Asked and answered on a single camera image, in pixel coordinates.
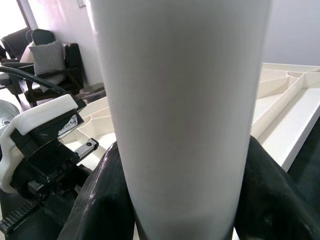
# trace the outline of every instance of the throw pillow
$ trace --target throw pillow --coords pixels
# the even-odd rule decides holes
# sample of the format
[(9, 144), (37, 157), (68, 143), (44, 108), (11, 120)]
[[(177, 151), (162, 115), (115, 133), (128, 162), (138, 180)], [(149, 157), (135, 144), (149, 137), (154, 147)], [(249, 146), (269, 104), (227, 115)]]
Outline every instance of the throw pillow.
[[(56, 40), (46, 45), (29, 47), (34, 61), (34, 74), (36, 76), (66, 69), (63, 48), (60, 41)], [(65, 79), (64, 74), (59, 74), (46, 78), (52, 84), (59, 84)], [(44, 92), (46, 87), (40, 85)]]

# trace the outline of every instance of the black armchair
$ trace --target black armchair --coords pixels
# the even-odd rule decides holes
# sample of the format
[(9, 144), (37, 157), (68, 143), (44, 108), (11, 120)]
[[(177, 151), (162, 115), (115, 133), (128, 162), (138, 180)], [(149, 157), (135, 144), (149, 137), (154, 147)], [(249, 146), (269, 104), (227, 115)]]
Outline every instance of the black armchair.
[(8, 61), (16, 61), (19, 62), (22, 54), (24, 53), (28, 43), (26, 38), (26, 33), (30, 30), (30, 28), (26, 27), (19, 31), (9, 34), (8, 36), (4, 36), (1, 39), (3, 43), (5, 51), (8, 53), (11, 59)]
[[(9, 62), (3, 62), (1, 65), (4, 67), (15, 68), (15, 69), (32, 66), (32, 69), (33, 69), (32, 63), (9, 61)], [(19, 94), (23, 93), (23, 90), (19, 83), (20, 80), (21, 78), (15, 75), (0, 73), (0, 89), (7, 88), (10, 91), (10, 93), (15, 96), (15, 98), (18, 100), (19, 103), (21, 102), (19, 98)]]
[[(83, 63), (80, 55), (79, 46), (76, 43), (62, 44), (65, 57), (65, 69), (57, 70), (53, 72), (48, 72), (38, 75), (42, 79), (46, 79), (55, 75), (64, 74), (65, 78), (62, 82), (58, 84), (59, 87), (65, 89), (66, 91), (72, 93), (73, 95), (78, 94), (80, 89), (84, 87), (84, 82), (82, 78), (82, 69)], [(20, 63), (4, 63), (6, 67), (16, 68), (22, 71), (25, 71), (30, 74), (34, 74), (34, 65), (26, 63), (25, 65), (20, 66)], [(19, 84), (20, 89), (26, 89), (24, 92), (25, 98), (27, 101), (34, 107), (37, 105), (37, 101), (56, 98), (59, 96), (58, 93), (48, 89), (42, 91), (40, 88), (33, 88), (33, 82), (24, 81), (23, 79), (14, 79), (10, 76), (12, 82)]]

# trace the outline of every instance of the white organizer tray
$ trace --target white organizer tray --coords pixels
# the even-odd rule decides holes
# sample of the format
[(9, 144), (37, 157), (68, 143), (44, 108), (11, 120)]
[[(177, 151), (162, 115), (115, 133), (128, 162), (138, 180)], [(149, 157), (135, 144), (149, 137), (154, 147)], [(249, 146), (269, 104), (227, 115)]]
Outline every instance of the white organizer tray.
[[(94, 138), (99, 148), (81, 163), (94, 169), (116, 141), (106, 97), (88, 104), (84, 123), (61, 141), (75, 150)], [(262, 65), (251, 134), (288, 170), (320, 116), (320, 66), (264, 63)]]

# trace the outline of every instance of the white wall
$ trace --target white wall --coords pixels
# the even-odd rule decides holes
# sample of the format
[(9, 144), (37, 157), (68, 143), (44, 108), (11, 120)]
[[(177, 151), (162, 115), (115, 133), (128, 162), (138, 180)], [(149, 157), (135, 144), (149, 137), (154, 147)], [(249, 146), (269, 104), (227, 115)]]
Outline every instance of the white wall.
[(76, 0), (28, 0), (38, 28), (53, 31), (64, 43), (77, 43), (80, 48), (87, 83), (102, 83), (97, 49), (87, 8)]
[(27, 27), (16, 1), (1, 1), (0, 39)]
[(263, 61), (320, 65), (320, 0), (273, 0)]

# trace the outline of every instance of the window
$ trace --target window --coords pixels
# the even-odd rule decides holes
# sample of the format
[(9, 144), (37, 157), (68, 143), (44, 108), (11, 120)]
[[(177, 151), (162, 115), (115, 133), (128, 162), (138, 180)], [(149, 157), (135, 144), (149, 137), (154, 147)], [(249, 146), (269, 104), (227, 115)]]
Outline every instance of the window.
[(17, 1), (0, 0), (0, 39), (27, 27)]

